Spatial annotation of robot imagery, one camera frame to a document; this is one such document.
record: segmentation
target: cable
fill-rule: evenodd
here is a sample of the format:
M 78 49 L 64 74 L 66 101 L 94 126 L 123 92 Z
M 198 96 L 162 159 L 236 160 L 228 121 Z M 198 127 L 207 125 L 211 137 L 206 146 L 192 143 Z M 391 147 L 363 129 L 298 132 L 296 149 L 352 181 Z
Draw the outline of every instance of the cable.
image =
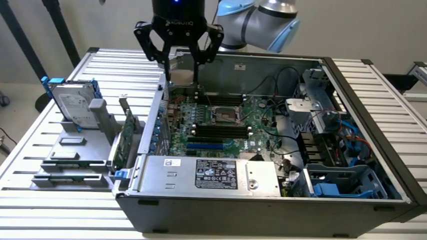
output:
M 350 128 L 351 130 L 352 130 L 352 132 L 354 132 L 354 134 L 355 135 L 358 135 L 358 128 L 354 126 L 354 125 L 351 125 L 347 121 L 344 121 L 344 120 L 339 120 L 338 121 L 342 125 L 344 125 L 347 128 Z
M 347 139 L 351 139 L 352 138 L 352 136 L 350 136 L 350 135 L 347 135 L 346 136 L 346 138 Z M 355 137 L 355 140 L 356 141 L 359 141 L 359 142 L 363 142 L 364 143 L 364 145 L 367 146 L 367 148 L 368 148 L 368 153 L 367 153 L 367 156 L 368 157 L 371 157 L 371 154 L 372 154 L 372 148 L 371 148 L 371 144 L 370 144 L 370 142 L 367 141 L 367 140 L 364 140 L 363 138 L 360 138 L 360 137 Z
M 211 23 L 212 25 L 215 23 L 216 15 L 219 14 L 220 2 L 222 2 L 222 0 L 218 1 L 215 16 L 214 16 L 212 23 Z M 204 47 L 203 47 L 204 50 L 207 50 L 208 39 L 210 39 L 210 37 L 207 36 L 206 41 L 204 41 Z
M 279 80 L 279 77 L 280 77 L 282 72 L 283 72 L 284 70 L 287 70 L 287 69 L 292 69 L 292 70 L 296 72 L 298 81 L 302 83 L 303 81 L 302 81 L 300 72 L 299 72 L 298 69 L 296 69 L 295 67 L 292 67 L 292 66 L 286 66 L 284 68 L 282 68 L 275 78 Z
M 264 84 L 264 82 L 267 81 L 268 78 L 272 78 L 272 80 L 276 81 L 275 77 L 268 75 L 268 76 L 263 79 L 263 81 L 260 82 L 260 84 L 259 84 L 251 91 L 248 91 L 248 92 L 246 93 L 246 95 L 254 93 L 254 92 L 256 91 L 256 89 L 259 89 L 260 86 Z
M 275 153 L 275 154 L 279 155 L 279 156 L 286 156 L 286 155 L 290 155 L 290 154 L 294 154 L 294 153 L 300 152 L 300 150 L 295 150 L 295 151 L 291 151 L 291 152 L 288 152 L 288 153 L 278 153 L 278 152 L 276 152 L 276 145 L 278 145 L 278 143 L 280 143 L 280 141 L 282 141 L 282 139 L 279 139 L 279 141 L 276 141 L 275 144 L 272 145 L 272 148 L 271 148 L 271 152 L 272 152 L 272 153 Z
M 263 115 L 262 115 L 260 119 L 263 119 L 263 118 L 266 117 L 266 114 L 267 114 L 267 112 L 270 111 L 270 109 L 272 109 L 272 107 L 280 107 L 280 106 L 284 106 L 284 105 L 286 105 L 286 103 L 280 103 L 280 104 L 276 104 L 276 105 L 271 105 L 271 106 L 266 109 L 266 111 L 264 111 L 264 113 L 263 113 Z M 266 132 L 268 135 L 271 135 L 271 136 L 280 137 L 280 138 L 288 138 L 288 139 L 292 139 L 295 142 L 298 141 L 295 137 L 291 137 L 291 136 L 287 136 L 287 135 L 279 135 L 279 134 L 271 133 L 270 131 L 267 131 L 267 130 L 266 130 L 264 125 L 263 125 L 263 124 L 262 124 L 262 129 L 263 129 L 263 130 L 264 130 L 264 132 Z
M 338 113 L 338 116 L 339 116 L 339 130 L 338 130 L 338 132 L 340 133 L 340 132 L 342 132 L 342 129 L 343 129 L 342 114 L 340 114 L 339 111 L 336 111 L 335 109 L 330 109 L 330 108 L 320 110 L 320 111 L 308 119 L 307 124 L 306 124 L 306 127 L 304 127 L 306 131 L 307 131 L 307 127 L 308 127 L 311 121 L 314 120 L 314 118 L 315 118 L 319 114 L 322 114 L 322 113 L 324 113 L 324 112 Z
M 11 138 L 11 136 L 8 135 L 7 131 L 0 127 L 0 130 L 3 131 L 4 135 L 7 136 L 8 139 L 11 139 L 11 141 L 15 143 L 15 145 L 18 145 L 18 142 Z

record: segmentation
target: metal table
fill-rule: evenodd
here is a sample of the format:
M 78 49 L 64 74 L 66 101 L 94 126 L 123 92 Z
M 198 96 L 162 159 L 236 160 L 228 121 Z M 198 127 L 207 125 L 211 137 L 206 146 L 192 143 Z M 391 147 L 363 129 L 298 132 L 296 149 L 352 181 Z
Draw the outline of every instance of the metal table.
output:
M 123 119 L 114 98 L 127 94 L 131 109 L 144 121 L 150 110 L 142 91 L 150 95 L 163 71 L 147 61 L 138 50 L 92 49 L 76 67 L 71 78 L 99 81 L 108 111 Z M 403 135 L 426 132 L 418 113 L 376 68 L 360 60 L 335 59 L 368 112 L 427 192 L 427 135 L 419 143 Z M 0 166 L 0 239 L 226 239 L 219 236 L 178 236 L 142 234 L 134 230 L 110 192 L 31 191 L 31 179 L 40 169 L 63 130 L 63 119 L 51 101 L 34 122 L 9 157 Z M 262 237 L 230 237 L 263 239 Z M 363 240 L 427 239 L 427 214 L 407 223 L 386 223 L 360 236 Z

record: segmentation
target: side panel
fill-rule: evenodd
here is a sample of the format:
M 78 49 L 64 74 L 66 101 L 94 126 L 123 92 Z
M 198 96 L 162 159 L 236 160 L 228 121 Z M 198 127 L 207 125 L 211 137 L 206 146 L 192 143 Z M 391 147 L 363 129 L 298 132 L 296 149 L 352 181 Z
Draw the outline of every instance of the side panel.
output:
M 355 93 L 355 89 L 351 87 L 350 83 L 346 80 L 346 77 L 343 73 L 339 70 L 339 67 L 336 66 L 335 62 L 331 58 L 324 59 L 326 67 L 335 79 L 336 83 L 336 92 L 342 93 L 342 98 L 346 98 L 346 101 L 348 102 L 348 107 L 354 110 L 355 117 L 358 117 L 360 124 L 367 131 L 368 137 L 371 138 L 375 147 L 378 148 L 378 151 L 390 166 L 391 172 L 394 176 L 396 177 L 404 192 L 407 196 L 410 197 L 411 201 L 419 204 L 419 207 L 415 208 L 411 212 L 400 216 L 398 219 L 395 219 L 396 222 L 406 222 L 418 215 L 423 214 L 427 211 L 427 195 L 424 193 L 423 188 L 420 187 L 420 184 L 418 183 L 408 167 L 406 166 L 392 144 L 390 143 L 388 139 L 386 138 L 386 135 L 376 124 L 370 111 L 367 110 L 367 107 L 360 101 L 359 96 Z M 383 93 L 388 94 L 388 90 L 383 88 Z M 396 112 L 396 115 L 404 115 L 407 112 Z
M 410 204 L 116 198 L 143 233 L 356 238 Z

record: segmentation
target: power supply label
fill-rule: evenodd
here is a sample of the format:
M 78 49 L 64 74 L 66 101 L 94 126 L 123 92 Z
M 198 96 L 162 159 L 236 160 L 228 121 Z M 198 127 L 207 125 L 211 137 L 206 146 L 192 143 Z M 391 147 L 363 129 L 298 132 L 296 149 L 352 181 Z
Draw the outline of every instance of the power supply label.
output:
M 238 189 L 236 161 L 198 159 L 195 186 L 199 189 Z

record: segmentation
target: black wire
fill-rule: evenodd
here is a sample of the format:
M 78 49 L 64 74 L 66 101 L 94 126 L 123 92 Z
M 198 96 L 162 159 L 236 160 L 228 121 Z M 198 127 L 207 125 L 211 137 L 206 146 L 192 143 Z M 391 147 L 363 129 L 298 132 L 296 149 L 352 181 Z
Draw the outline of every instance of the black wire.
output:
M 286 105 L 286 103 L 280 103 L 280 104 L 276 104 L 276 105 L 271 105 L 271 106 L 267 108 L 267 110 L 264 111 L 264 113 L 263 113 L 263 115 L 262 115 L 260 119 L 263 120 L 263 118 L 266 117 L 266 114 L 267 114 L 267 112 L 270 111 L 270 109 L 272 109 L 274 107 L 284 106 L 284 105 Z M 263 124 L 262 124 L 262 129 L 263 129 L 263 130 L 264 130 L 264 132 L 266 132 L 268 135 L 271 135 L 271 136 L 280 137 L 280 138 L 288 138 L 288 139 L 292 139 L 295 142 L 298 141 L 295 137 L 291 137 L 291 136 L 287 136 L 287 135 L 279 135 L 279 134 L 271 133 L 270 131 L 267 131 L 267 130 L 266 130 L 264 125 L 263 125 Z
M 300 152 L 300 150 L 295 150 L 295 151 L 291 151 L 288 153 L 278 153 L 276 152 L 276 146 L 278 146 L 278 143 L 280 143 L 282 140 L 276 141 L 275 144 L 272 145 L 272 148 L 271 148 L 271 152 L 274 152 L 275 154 L 280 155 L 280 156 L 286 156 L 286 155 L 290 155 L 290 154 L 294 154 L 294 153 L 298 153 Z
M 300 72 L 299 72 L 299 70 L 298 70 L 295 67 L 292 67 L 292 66 L 286 66 L 284 68 L 282 68 L 275 78 L 279 80 L 279 77 L 280 77 L 282 72 L 283 72 L 284 70 L 287 70 L 287 69 L 292 69 L 292 70 L 295 71 L 296 76 L 298 76 L 298 81 L 302 83 L 303 81 L 302 81 Z
M 222 0 L 218 1 L 215 16 L 214 16 L 212 23 L 211 23 L 212 25 L 215 23 L 216 15 L 219 14 L 220 2 L 222 2 Z M 210 37 L 207 36 L 206 41 L 204 41 L 204 47 L 203 47 L 204 50 L 207 49 L 208 39 L 210 39 Z
M 260 82 L 260 84 L 259 84 L 251 91 L 248 91 L 248 92 L 246 93 L 246 95 L 254 93 L 254 92 L 256 91 L 256 89 L 259 89 L 260 86 L 264 84 L 264 82 L 267 81 L 268 78 L 272 78 L 272 80 L 276 81 L 276 79 L 275 79 L 274 76 L 267 76 L 267 77 L 263 79 L 263 81 Z
M 0 130 L 3 131 L 4 135 L 7 136 L 8 139 L 11 139 L 11 141 L 15 143 L 15 145 L 18 145 L 16 141 L 11 138 L 11 136 L 8 135 L 7 131 L 0 127 Z

